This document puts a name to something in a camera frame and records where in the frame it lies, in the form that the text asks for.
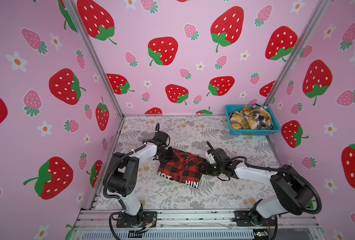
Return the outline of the red black plaid shirt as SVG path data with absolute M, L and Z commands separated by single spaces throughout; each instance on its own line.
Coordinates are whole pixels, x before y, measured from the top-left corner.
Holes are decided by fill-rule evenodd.
M 198 155 L 174 150 L 171 159 L 163 160 L 160 163 L 156 174 L 198 189 L 207 162 L 206 159 Z

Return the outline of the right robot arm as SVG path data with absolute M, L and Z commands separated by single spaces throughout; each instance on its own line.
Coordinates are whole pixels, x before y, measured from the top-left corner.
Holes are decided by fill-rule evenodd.
M 255 226 L 261 226 L 276 215 L 317 215 L 322 210 L 316 189 L 289 165 L 260 167 L 251 165 L 245 157 L 239 157 L 227 162 L 205 163 L 204 174 L 216 177 L 224 174 L 228 178 L 251 180 L 274 189 L 274 196 L 257 201 L 250 209 L 247 219 Z

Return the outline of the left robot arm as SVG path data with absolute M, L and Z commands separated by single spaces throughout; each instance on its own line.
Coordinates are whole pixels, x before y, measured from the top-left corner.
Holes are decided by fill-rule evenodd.
M 174 157 L 174 151 L 172 147 L 151 140 L 126 154 L 114 153 L 103 178 L 103 196 L 118 200 L 122 207 L 122 216 L 136 227 L 143 220 L 143 207 L 133 190 L 140 163 L 151 157 L 165 162 Z

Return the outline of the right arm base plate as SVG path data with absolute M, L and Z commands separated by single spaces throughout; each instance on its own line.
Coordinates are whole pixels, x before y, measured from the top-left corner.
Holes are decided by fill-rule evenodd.
M 267 219 L 261 217 L 257 212 L 250 211 L 234 211 L 233 222 L 238 227 L 274 227 L 277 221 L 275 217 L 268 217 Z

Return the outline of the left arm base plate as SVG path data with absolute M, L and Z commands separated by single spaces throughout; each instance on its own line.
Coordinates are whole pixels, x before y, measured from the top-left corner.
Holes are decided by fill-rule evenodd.
M 117 228 L 153 228 L 156 226 L 157 212 L 140 211 L 136 216 L 120 213 L 116 220 Z

